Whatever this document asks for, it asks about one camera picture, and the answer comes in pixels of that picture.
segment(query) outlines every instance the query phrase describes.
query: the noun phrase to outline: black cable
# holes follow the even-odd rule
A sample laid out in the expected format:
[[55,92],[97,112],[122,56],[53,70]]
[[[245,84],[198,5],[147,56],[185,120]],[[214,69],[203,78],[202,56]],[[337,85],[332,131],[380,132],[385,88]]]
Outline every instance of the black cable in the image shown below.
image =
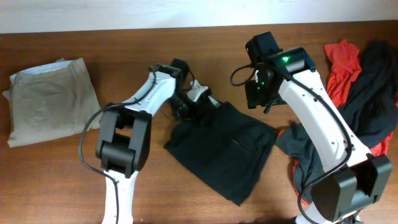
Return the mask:
[[251,68],[251,67],[252,67],[252,64],[250,63],[249,65],[245,65],[245,66],[235,69],[235,71],[231,74],[231,77],[229,78],[229,81],[231,82],[232,86],[242,86],[242,85],[246,84],[247,82],[249,82],[251,80],[251,78],[253,78],[256,69],[253,70],[252,74],[250,75],[250,77],[247,80],[245,80],[241,83],[238,83],[238,84],[234,83],[233,78],[234,78],[234,75],[236,72],[238,72],[244,68]]
[[190,91],[193,88],[193,85],[195,84],[195,76],[193,75],[193,72],[191,70],[189,70],[189,73],[191,73],[192,76],[192,84],[190,88],[187,89],[182,89],[182,91]]
[[[297,204],[298,204],[298,209],[300,209],[301,214],[304,216],[305,219],[307,219],[307,221],[309,221],[311,224],[318,224],[317,222],[313,221],[310,217],[307,216],[307,214],[305,214],[305,211],[302,207],[302,198],[304,193],[311,187],[313,187],[314,185],[316,185],[317,183],[321,182],[322,180],[324,180],[325,178],[327,178],[328,176],[332,175],[332,173],[336,172],[337,170],[343,168],[348,160],[350,159],[352,152],[353,152],[353,145],[351,143],[351,138],[346,130],[346,128],[344,127],[343,123],[340,121],[339,117],[336,115],[336,113],[332,110],[332,108],[325,102],[325,100],[318,94],[316,94],[312,89],[310,89],[309,87],[305,86],[303,83],[299,82],[298,80],[296,80],[295,78],[293,78],[293,76],[291,76],[290,74],[285,74],[284,72],[282,72],[281,70],[279,70],[278,68],[268,64],[268,63],[258,63],[256,64],[255,68],[258,66],[265,66],[267,68],[272,69],[274,72],[279,73],[280,75],[282,75],[283,77],[285,77],[287,80],[290,80],[292,82],[294,82],[296,85],[298,85],[299,87],[303,88],[305,91],[309,92],[311,95],[314,96],[314,100],[315,101],[319,101],[325,108],[326,110],[331,114],[331,116],[333,117],[333,119],[336,121],[336,123],[338,124],[338,126],[340,127],[341,131],[344,134],[344,137],[346,138],[347,141],[347,145],[348,147],[346,148],[346,152],[347,152],[347,156],[343,159],[342,162],[340,162],[336,167],[334,167],[333,169],[329,170],[328,172],[324,173],[323,175],[321,175],[320,177],[318,177],[317,179],[313,180],[312,182],[310,182],[307,186],[304,187],[304,189],[300,192],[300,194],[298,195],[298,199],[297,199]],[[231,84],[234,85],[234,83],[232,82],[232,78],[233,75],[244,68],[248,68],[250,67],[250,65],[245,65],[243,67],[239,67],[237,68],[231,75]],[[240,86],[240,85],[244,85],[246,82],[250,81],[250,79],[252,78],[252,76],[254,75],[254,71],[252,73],[252,75],[243,83],[240,84],[235,84],[234,86]]]
[[156,73],[155,73],[154,69],[153,69],[152,67],[149,67],[149,69],[150,69],[150,71],[154,74],[154,81],[152,82],[152,85],[150,86],[149,90],[145,92],[145,94],[143,94],[143,95],[142,95],[140,98],[138,98],[138,99],[136,98],[136,100],[134,100],[133,102],[118,103],[118,104],[114,104],[114,105],[107,106],[107,107],[105,107],[105,108],[101,108],[99,111],[97,111],[97,112],[87,121],[85,127],[83,128],[83,131],[81,132],[81,137],[80,137],[80,142],[79,142],[79,148],[78,148],[78,150],[79,150],[79,158],[80,158],[81,163],[82,163],[85,167],[87,167],[89,170],[91,170],[91,171],[93,171],[93,172],[96,172],[96,173],[99,174],[99,175],[105,176],[106,178],[109,178],[110,180],[112,180],[112,183],[113,183],[113,185],[114,185],[115,196],[116,196],[116,224],[118,224],[118,221],[119,221],[119,194],[118,194],[118,182],[117,182],[113,177],[111,177],[110,175],[105,174],[104,172],[102,172],[102,171],[100,171],[100,170],[98,170],[98,169],[95,169],[94,167],[92,167],[92,166],[90,166],[90,165],[87,164],[87,162],[86,162],[86,161],[84,160],[84,158],[83,158],[83,140],[84,140],[84,138],[85,138],[85,136],[86,136],[86,132],[87,132],[88,128],[90,127],[90,124],[91,124],[91,123],[93,122],[93,120],[94,120],[98,115],[100,115],[102,112],[105,112],[105,111],[108,111],[108,110],[111,110],[111,109],[115,109],[115,108],[122,108],[122,107],[125,107],[125,106],[134,105],[134,104],[140,102],[141,100],[143,100],[143,99],[149,94],[149,92],[155,87],[155,85],[156,85],[156,79],[157,79]]

